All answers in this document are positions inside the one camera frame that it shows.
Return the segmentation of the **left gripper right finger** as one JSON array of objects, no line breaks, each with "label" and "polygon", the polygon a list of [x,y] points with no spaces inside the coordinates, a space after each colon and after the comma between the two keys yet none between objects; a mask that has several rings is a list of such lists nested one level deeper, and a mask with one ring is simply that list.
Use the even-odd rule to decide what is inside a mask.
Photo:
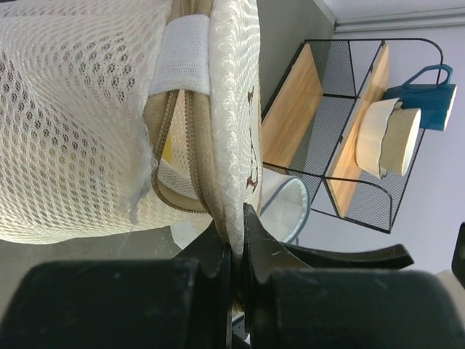
[{"label": "left gripper right finger", "polygon": [[439,278],[421,271],[313,269],[245,205],[243,303],[253,348],[462,348]]}]

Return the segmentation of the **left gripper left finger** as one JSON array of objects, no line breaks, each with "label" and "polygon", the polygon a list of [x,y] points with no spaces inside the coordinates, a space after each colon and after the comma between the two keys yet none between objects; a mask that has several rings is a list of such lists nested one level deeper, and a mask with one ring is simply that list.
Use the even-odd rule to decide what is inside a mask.
[{"label": "left gripper left finger", "polygon": [[226,348],[231,262],[210,225],[170,260],[37,265],[1,320],[1,346]]}]

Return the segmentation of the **beige cylindrical mesh laundry bag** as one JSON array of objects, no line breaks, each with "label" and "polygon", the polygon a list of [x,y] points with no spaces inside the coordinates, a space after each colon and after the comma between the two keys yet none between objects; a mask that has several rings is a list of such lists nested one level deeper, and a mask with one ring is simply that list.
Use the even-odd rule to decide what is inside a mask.
[{"label": "beige cylindrical mesh laundry bag", "polygon": [[241,255],[262,192],[259,54],[255,1],[3,3],[1,238],[214,223]]}]

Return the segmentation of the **yellow bra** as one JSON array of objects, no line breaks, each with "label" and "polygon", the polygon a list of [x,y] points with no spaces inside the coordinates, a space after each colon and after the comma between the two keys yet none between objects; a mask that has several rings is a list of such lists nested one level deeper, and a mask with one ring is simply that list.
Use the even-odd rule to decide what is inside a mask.
[{"label": "yellow bra", "polygon": [[167,163],[171,164],[173,161],[173,148],[172,148],[172,138],[168,136],[166,139],[165,146],[163,148],[162,159]]}]

